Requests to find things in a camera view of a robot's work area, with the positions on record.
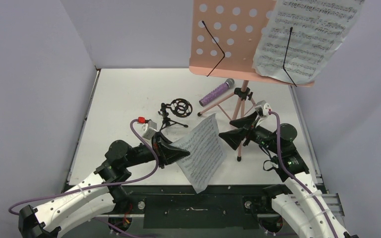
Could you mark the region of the sheet music page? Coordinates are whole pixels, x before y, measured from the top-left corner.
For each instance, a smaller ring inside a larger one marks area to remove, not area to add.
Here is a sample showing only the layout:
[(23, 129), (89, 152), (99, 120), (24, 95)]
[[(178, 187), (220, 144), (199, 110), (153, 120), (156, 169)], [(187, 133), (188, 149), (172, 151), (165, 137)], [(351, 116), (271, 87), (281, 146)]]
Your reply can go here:
[(340, 48), (363, 0), (278, 0), (253, 58), (260, 76), (307, 85)]
[(176, 163), (197, 194), (206, 190), (215, 172), (227, 158), (219, 137), (216, 114), (202, 120), (189, 134), (172, 145), (190, 152), (190, 155)]

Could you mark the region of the pink music stand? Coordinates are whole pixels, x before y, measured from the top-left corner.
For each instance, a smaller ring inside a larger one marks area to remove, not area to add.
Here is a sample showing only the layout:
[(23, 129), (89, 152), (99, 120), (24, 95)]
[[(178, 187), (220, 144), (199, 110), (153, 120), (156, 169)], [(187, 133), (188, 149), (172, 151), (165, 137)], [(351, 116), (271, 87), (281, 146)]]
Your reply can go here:
[(236, 96), (229, 120), (243, 117), (255, 104), (249, 82), (278, 83), (252, 68), (253, 56), (269, 19), (274, 0), (195, 0), (192, 12), (189, 70), (196, 75), (242, 80), (242, 85), (197, 113), (198, 117)]

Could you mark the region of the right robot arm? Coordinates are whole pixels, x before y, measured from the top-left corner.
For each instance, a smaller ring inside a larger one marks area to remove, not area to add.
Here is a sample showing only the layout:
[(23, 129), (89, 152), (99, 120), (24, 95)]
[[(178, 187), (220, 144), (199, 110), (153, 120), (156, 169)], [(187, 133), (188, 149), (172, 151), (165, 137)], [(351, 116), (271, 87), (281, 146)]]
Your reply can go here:
[(266, 188), (267, 195), (260, 205), (265, 212), (276, 212), (300, 238), (356, 238), (335, 217), (314, 182), (294, 139), (297, 130), (290, 124), (281, 124), (278, 113), (269, 111), (276, 118), (277, 128), (270, 131), (259, 125), (261, 117), (256, 113), (231, 121), (235, 129), (222, 132), (219, 137), (232, 149), (253, 142), (270, 157), (282, 185)]

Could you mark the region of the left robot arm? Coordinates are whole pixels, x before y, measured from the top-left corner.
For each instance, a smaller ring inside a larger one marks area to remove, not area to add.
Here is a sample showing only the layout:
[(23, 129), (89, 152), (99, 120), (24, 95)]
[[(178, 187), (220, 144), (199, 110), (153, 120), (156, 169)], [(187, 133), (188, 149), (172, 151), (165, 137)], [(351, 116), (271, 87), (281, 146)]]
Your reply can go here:
[(156, 168), (163, 168), (189, 155), (160, 132), (155, 133), (150, 145), (132, 147), (116, 140), (109, 146), (105, 161), (79, 184), (44, 204), (22, 208), (18, 229), (24, 238), (61, 238), (96, 216), (123, 213), (128, 195), (121, 186), (131, 176), (129, 167), (155, 161)]

